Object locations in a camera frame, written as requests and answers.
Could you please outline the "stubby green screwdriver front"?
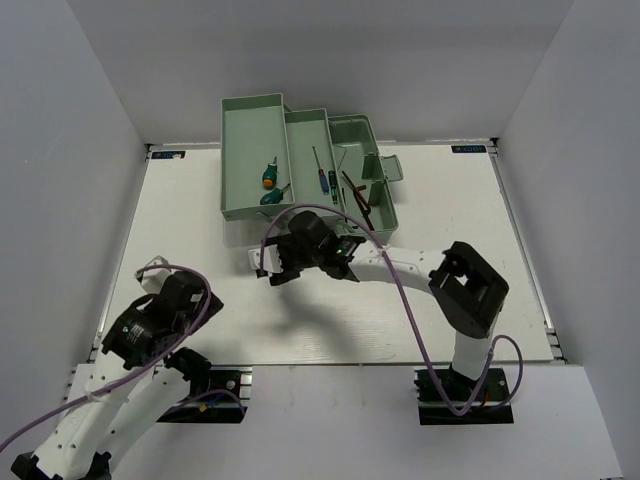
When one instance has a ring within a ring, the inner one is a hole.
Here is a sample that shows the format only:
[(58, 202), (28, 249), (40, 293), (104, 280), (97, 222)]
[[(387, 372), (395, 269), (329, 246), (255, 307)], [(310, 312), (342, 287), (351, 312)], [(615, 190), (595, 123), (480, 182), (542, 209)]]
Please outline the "stubby green screwdriver front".
[(290, 187), (291, 184), (286, 184), (282, 188), (275, 187), (261, 197), (259, 204), (261, 206), (279, 204), (283, 200), (284, 195), (287, 193)]

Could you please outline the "stubby green screwdriver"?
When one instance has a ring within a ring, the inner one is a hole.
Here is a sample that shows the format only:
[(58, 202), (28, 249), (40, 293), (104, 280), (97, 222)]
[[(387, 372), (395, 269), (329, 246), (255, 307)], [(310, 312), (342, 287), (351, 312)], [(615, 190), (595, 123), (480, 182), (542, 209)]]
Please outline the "stubby green screwdriver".
[(267, 164), (267, 167), (262, 174), (261, 183), (263, 188), (266, 190), (272, 190), (276, 187), (278, 175), (277, 162), (278, 156), (275, 156), (273, 160)]
[(282, 188), (275, 187), (261, 197), (259, 204), (261, 206), (279, 204), (283, 200), (284, 195), (287, 193), (290, 187), (291, 184), (286, 184)]

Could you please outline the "blue red handled screwdriver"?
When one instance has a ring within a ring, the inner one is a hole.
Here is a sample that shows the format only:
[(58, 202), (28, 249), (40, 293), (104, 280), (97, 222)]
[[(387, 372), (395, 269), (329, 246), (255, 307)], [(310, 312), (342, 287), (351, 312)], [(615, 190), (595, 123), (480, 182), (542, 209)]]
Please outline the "blue red handled screwdriver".
[(319, 178), (319, 183), (320, 183), (320, 186), (321, 186), (321, 190), (322, 190), (324, 195), (328, 195), (330, 193), (330, 186), (329, 186), (329, 181), (328, 181), (327, 175), (326, 175), (325, 171), (323, 170), (323, 168), (321, 166), (321, 163), (320, 163), (320, 160), (319, 160), (319, 156), (318, 156), (318, 153), (317, 153), (317, 150), (316, 150), (315, 146), (312, 147), (312, 151), (313, 151), (314, 159), (315, 159), (316, 166), (317, 166), (317, 169), (318, 169), (318, 178)]

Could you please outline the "brown hex key front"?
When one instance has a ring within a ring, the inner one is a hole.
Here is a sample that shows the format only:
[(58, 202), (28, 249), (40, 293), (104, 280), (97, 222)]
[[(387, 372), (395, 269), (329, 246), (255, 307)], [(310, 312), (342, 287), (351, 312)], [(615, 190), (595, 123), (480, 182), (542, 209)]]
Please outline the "brown hex key front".
[(369, 209), (370, 205), (367, 202), (367, 200), (365, 199), (365, 197), (361, 194), (361, 189), (355, 185), (355, 183), (351, 180), (351, 178), (349, 177), (349, 175), (345, 171), (342, 171), (342, 175), (343, 175), (345, 181), (347, 182), (348, 186), (351, 188), (352, 194), (354, 196), (354, 199), (355, 199), (356, 203), (360, 207), (363, 207), (365, 209)]

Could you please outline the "thin green precision screwdriver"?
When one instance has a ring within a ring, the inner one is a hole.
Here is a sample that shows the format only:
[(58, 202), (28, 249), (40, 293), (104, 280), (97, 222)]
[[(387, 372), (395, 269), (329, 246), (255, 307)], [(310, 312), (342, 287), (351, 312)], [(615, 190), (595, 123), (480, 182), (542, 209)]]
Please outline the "thin green precision screwdriver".
[(338, 193), (339, 188), (338, 188), (337, 175), (334, 170), (330, 170), (328, 172), (328, 181), (329, 181), (329, 188), (330, 188), (330, 194), (332, 197), (332, 202), (334, 205), (338, 205), (339, 204), (339, 193)]

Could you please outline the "long brown hex key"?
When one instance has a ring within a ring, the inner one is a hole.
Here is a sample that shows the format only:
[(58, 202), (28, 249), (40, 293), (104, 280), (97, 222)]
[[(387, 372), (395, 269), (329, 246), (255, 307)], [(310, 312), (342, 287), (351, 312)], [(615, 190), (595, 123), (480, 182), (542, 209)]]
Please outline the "long brown hex key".
[(370, 214), (371, 214), (371, 206), (369, 205), (369, 203), (367, 202), (367, 200), (364, 198), (364, 196), (362, 195), (361, 191), (364, 190), (366, 188), (365, 185), (360, 186), (360, 187), (353, 187), (352, 191), (353, 191), (353, 196), (354, 196), (354, 200), (361, 212), (361, 215), (367, 225), (367, 228), (370, 231), (374, 231), (375, 227), (370, 219)]

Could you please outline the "mint green plastic toolbox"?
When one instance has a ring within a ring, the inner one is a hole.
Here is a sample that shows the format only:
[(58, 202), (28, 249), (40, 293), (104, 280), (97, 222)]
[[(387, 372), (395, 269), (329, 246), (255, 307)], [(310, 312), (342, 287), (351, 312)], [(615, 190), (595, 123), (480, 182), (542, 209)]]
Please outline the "mint green plastic toolbox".
[[(390, 185), (402, 180), (396, 155), (381, 153), (364, 114), (331, 116), (323, 108), (293, 110), (280, 93), (237, 97), (221, 102), (221, 207), (225, 243), (229, 247), (260, 242), (272, 219), (294, 204), (322, 205), (323, 217), (340, 233), (360, 234), (367, 227), (345, 181), (345, 171), (371, 205), (374, 233), (388, 242), (399, 226)], [(337, 175), (339, 204), (324, 195), (312, 147), (327, 178)], [(276, 187), (291, 184), (275, 205), (259, 204), (268, 191), (262, 174), (278, 156)]]

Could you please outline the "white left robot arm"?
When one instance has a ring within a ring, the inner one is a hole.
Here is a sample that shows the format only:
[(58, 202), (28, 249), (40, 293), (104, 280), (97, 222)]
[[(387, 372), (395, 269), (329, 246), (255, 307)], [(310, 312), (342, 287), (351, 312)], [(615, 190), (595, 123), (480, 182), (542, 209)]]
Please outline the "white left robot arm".
[(211, 387), (209, 362), (183, 347), (222, 307), (199, 272), (157, 257), (135, 274), (144, 290), (101, 341), (82, 396), (34, 451), (11, 465), (20, 479), (107, 479), (116, 463), (180, 398)]

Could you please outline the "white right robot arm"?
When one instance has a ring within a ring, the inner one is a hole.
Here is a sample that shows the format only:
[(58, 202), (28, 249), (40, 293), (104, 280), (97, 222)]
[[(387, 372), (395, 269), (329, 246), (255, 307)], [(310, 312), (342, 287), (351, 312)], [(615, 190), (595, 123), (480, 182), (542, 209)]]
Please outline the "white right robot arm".
[(451, 384), (461, 397), (484, 391), (484, 371), (494, 324), (509, 292), (507, 281), (469, 244), (454, 242), (443, 252), (383, 245), (359, 235), (339, 235), (312, 211), (291, 218), (288, 232), (248, 253), (250, 267), (273, 286), (317, 268), (336, 280), (381, 282), (431, 295), (456, 331)]

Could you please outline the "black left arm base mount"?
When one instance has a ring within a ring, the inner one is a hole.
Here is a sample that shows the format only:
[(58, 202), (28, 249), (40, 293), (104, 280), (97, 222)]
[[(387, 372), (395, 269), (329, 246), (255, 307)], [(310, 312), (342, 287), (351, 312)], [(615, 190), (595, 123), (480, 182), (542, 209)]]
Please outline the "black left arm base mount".
[(251, 367), (212, 367), (209, 381), (172, 406), (159, 419), (171, 424), (240, 424), (248, 412)]

